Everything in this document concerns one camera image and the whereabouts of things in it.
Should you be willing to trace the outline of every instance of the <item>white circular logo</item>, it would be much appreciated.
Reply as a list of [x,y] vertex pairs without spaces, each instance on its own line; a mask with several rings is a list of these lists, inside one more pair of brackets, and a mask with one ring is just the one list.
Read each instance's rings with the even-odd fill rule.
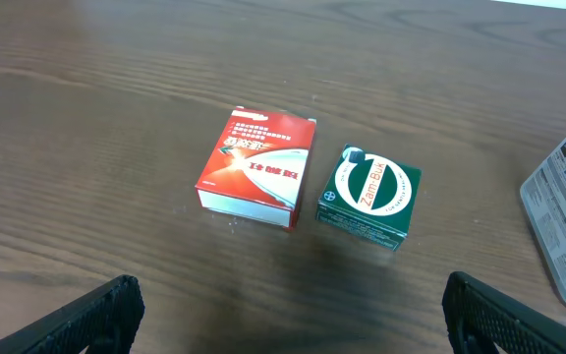
[[[364,187],[360,193],[357,201],[353,199],[351,191],[349,190],[349,177],[351,171],[358,165],[359,154],[361,150],[356,147],[347,148],[343,157],[345,160],[340,164],[335,175],[335,187],[340,194],[340,197],[351,207],[374,216],[387,216],[395,214],[410,202],[412,198],[412,184],[410,179],[405,174],[405,171],[398,164],[390,161],[385,157],[375,155],[373,153],[366,153],[363,160],[372,160],[372,167],[368,172]],[[375,206],[374,200],[379,191],[379,185],[383,178],[384,173],[392,173],[396,178],[397,188],[392,200],[385,206]]]
[[328,191],[324,194],[324,198],[328,201],[328,202],[332,202],[335,200],[335,193]]

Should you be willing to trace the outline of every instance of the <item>box top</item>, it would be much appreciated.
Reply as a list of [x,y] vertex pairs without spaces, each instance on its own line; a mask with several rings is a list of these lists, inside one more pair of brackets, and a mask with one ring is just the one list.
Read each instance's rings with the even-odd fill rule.
[[314,132],[313,120],[237,107],[196,188],[294,209]]
[[405,237],[420,181],[418,168],[346,145],[318,202]]

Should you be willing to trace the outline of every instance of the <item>wood grain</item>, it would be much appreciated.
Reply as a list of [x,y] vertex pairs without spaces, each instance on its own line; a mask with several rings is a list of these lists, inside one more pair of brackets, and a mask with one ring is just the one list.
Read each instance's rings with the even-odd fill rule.
[[[298,228],[199,207],[234,105],[316,117]],[[0,0],[0,338],[139,278],[136,353],[447,353],[464,270],[566,325],[518,198],[566,132],[566,11]],[[313,220],[341,147],[424,171],[395,255]]]

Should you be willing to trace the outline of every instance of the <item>red and white box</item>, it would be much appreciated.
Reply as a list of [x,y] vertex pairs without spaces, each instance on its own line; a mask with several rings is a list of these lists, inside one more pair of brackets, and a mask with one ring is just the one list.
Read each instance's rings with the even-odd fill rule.
[[196,184],[203,207],[293,228],[315,120],[237,107]]

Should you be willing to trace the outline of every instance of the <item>bayer logo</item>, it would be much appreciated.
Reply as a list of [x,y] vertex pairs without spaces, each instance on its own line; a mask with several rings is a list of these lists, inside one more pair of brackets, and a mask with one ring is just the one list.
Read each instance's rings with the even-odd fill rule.
[[331,202],[333,200],[335,200],[335,193],[328,191],[326,193],[324,193],[324,198],[328,201]]

